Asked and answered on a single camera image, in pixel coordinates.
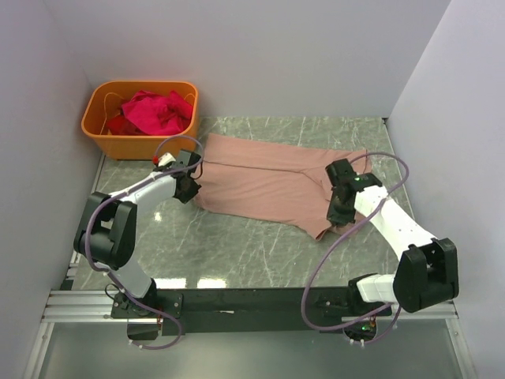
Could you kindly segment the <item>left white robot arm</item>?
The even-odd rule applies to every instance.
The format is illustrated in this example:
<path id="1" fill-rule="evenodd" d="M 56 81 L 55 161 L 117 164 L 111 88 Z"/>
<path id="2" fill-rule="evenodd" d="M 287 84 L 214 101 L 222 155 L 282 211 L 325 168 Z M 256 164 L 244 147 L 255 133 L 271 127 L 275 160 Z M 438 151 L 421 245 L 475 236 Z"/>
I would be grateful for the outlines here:
<path id="1" fill-rule="evenodd" d="M 192 177 L 202 168 L 201 155 L 180 150 L 176 157 L 164 154 L 143 180 L 115 193 L 95 191 L 84 206 L 73 248 L 86 257 L 90 267 L 114 282 L 139 317 L 149 317 L 159 308 L 157 286 L 134 258 L 137 217 L 158 204 L 176 199 L 192 200 L 201 186 Z"/>

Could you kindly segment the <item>dusty pink t shirt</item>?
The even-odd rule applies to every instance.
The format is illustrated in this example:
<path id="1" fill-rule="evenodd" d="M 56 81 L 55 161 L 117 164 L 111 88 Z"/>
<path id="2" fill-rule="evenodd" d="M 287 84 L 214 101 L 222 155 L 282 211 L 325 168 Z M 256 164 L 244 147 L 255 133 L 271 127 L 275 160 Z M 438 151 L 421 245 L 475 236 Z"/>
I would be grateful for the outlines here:
<path id="1" fill-rule="evenodd" d="M 372 169 L 365 151 L 303 148 L 211 133 L 204 149 L 196 204 L 218 214 L 299 227 L 315 240 L 332 231 L 331 183 L 325 168 L 347 159 L 358 174 Z"/>

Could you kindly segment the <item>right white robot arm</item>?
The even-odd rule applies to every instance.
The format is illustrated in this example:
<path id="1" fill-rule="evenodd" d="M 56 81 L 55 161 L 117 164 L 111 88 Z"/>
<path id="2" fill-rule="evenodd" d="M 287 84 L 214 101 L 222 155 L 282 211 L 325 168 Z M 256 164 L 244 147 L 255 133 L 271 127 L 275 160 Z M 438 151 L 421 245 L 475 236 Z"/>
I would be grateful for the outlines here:
<path id="1" fill-rule="evenodd" d="M 350 312 L 363 315 L 374 303 L 395 303 L 414 313 L 458 297 L 457 248 L 449 238 L 437 238 L 419 226 L 374 174 L 358 174 L 349 160 L 336 160 L 325 171 L 331 183 L 331 224 L 344 227 L 363 215 L 398 258 L 391 275 L 368 274 L 349 282 Z"/>

